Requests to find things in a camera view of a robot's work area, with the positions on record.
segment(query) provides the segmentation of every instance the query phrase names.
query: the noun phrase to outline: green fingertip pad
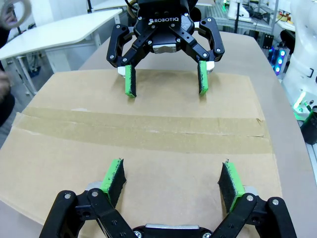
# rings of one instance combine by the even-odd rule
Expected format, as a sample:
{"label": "green fingertip pad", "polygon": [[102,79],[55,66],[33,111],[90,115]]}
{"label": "green fingertip pad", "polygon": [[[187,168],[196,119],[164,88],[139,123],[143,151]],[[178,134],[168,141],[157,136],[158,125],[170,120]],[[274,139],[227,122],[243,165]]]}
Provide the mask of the green fingertip pad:
{"label": "green fingertip pad", "polygon": [[115,207],[126,178],[124,175],[123,160],[113,160],[100,189],[107,194],[110,203]]}
{"label": "green fingertip pad", "polygon": [[125,66],[125,94],[130,98],[135,98],[137,96],[136,72],[132,65]]}
{"label": "green fingertip pad", "polygon": [[223,163],[218,184],[226,210],[227,212],[231,212],[237,200],[245,194],[244,187],[233,163]]}
{"label": "green fingertip pad", "polygon": [[206,61],[198,62],[198,83],[199,83],[199,95],[205,95],[208,91],[208,75],[207,75],[207,63]]}

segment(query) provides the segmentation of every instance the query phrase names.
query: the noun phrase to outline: packing tape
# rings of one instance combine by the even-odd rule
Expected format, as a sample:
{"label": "packing tape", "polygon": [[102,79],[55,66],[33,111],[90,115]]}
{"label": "packing tape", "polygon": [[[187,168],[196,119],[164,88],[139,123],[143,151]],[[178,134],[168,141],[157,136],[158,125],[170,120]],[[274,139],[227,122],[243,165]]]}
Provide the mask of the packing tape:
{"label": "packing tape", "polygon": [[[35,135],[181,153],[272,153],[271,142],[264,129],[265,123],[257,120],[256,123],[262,125],[260,128],[263,133],[259,129],[256,134],[246,135],[235,134],[234,130],[242,132],[242,127],[249,125],[249,119],[240,119],[239,124],[236,119],[161,118],[34,108],[28,108],[23,113],[13,126],[34,132]],[[203,127],[200,120],[207,125]]]}
{"label": "packing tape", "polygon": [[139,128],[147,131],[268,136],[266,123],[260,119],[153,117],[34,107],[27,107],[23,114],[31,117],[72,121],[93,126]]}

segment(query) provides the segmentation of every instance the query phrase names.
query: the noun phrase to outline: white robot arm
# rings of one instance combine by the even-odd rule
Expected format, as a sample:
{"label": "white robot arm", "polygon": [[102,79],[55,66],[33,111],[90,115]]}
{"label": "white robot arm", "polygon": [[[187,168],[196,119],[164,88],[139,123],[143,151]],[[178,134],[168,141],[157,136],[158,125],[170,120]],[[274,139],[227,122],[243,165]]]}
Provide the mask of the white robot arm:
{"label": "white robot arm", "polygon": [[292,0],[296,41],[282,81],[297,119],[305,120],[317,106],[317,0]]}

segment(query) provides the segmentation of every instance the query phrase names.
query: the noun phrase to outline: hand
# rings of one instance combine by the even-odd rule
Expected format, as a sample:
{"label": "hand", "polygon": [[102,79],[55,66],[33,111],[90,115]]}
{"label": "hand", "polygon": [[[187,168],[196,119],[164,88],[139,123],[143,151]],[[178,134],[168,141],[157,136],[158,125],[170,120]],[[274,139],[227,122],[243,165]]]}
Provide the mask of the hand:
{"label": "hand", "polygon": [[3,102],[4,97],[10,92],[10,81],[8,75],[0,70],[0,103]]}

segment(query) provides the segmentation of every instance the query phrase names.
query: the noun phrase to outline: cardboard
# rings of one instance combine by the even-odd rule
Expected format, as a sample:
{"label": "cardboard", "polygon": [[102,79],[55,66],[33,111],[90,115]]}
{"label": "cardboard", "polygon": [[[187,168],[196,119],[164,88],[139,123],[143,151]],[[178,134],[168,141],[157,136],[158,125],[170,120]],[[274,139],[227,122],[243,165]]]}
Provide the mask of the cardboard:
{"label": "cardboard", "polygon": [[[235,163],[262,199],[281,196],[276,160],[259,102],[246,76],[137,71],[137,98],[115,70],[55,74],[18,114],[0,151],[0,199],[43,224],[61,190],[77,194],[124,159],[127,184],[117,209],[130,227],[197,224],[225,216],[222,162]],[[96,222],[80,237],[102,238]],[[239,237],[258,237],[245,226]]]}

